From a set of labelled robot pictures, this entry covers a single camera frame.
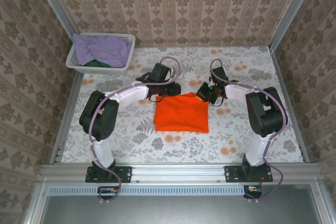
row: green cloth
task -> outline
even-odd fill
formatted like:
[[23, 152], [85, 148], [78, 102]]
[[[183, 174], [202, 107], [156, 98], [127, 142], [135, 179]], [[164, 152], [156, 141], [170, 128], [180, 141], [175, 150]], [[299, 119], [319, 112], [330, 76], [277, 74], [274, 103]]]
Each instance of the green cloth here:
[[97, 61], [97, 60], [89, 61], [84, 66], [85, 67], [99, 67], [99, 68], [110, 68], [111, 67], [110, 65]]

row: patterned wallpaper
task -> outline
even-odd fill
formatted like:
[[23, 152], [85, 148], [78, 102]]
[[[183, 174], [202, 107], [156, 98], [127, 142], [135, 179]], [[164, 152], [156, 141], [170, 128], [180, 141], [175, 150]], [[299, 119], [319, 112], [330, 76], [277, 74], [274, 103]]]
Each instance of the patterned wallpaper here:
[[267, 44], [290, 0], [61, 0], [77, 32], [137, 45]]
[[71, 88], [70, 41], [47, 0], [0, 0], [0, 223], [20, 223]]
[[276, 55], [311, 161], [336, 203], [336, 0], [304, 0]]

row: floral tablecloth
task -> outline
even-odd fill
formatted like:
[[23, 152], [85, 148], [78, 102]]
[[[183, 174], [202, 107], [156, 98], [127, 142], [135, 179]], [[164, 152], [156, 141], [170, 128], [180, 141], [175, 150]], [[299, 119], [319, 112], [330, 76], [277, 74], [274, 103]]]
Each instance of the floral tablecloth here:
[[[223, 61], [229, 79], [251, 86], [275, 87], [285, 104], [275, 68], [267, 47], [185, 47], [137, 48], [126, 76], [85, 74], [62, 162], [90, 162], [92, 153], [79, 117], [94, 90], [101, 92], [122, 88], [150, 72], [164, 56], [173, 56], [182, 65], [178, 83], [182, 93], [196, 92], [208, 80], [210, 62]], [[174, 66], [174, 62], [164, 62]], [[108, 138], [118, 163], [234, 163], [241, 162], [253, 134], [246, 108], [225, 100], [220, 107], [209, 107], [209, 133], [156, 132], [153, 124], [155, 103], [142, 100], [118, 112], [116, 127]], [[299, 145], [289, 122], [269, 149], [271, 162], [303, 162]]]

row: laundry basket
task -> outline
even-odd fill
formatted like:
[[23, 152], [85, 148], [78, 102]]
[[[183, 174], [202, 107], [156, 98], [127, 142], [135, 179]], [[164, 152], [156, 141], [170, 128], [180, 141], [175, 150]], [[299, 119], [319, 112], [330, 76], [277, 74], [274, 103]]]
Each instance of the laundry basket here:
[[67, 61], [65, 62], [65, 65], [68, 68], [76, 69], [78, 72], [81, 72], [81, 73], [101, 73], [101, 74], [122, 75], [122, 76], [126, 75], [127, 68], [132, 59], [133, 50], [135, 46], [135, 36], [134, 35], [132, 34], [109, 34], [109, 33], [81, 33], [80, 35], [86, 35], [88, 37], [112, 36], [112, 37], [118, 37], [125, 41], [131, 41], [132, 46], [130, 50], [130, 55], [127, 59], [126, 66], [123, 68], [85, 67], [85, 66], [78, 65], [77, 63], [77, 56], [76, 56], [75, 43], [74, 43], [68, 54]]

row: orange cloth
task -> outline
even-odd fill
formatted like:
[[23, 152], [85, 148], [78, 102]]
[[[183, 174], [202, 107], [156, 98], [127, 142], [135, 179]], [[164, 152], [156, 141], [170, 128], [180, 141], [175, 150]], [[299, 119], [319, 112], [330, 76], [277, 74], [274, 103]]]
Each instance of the orange cloth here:
[[209, 133], [208, 103], [197, 99], [195, 93], [165, 97], [156, 104], [154, 124], [156, 131]]

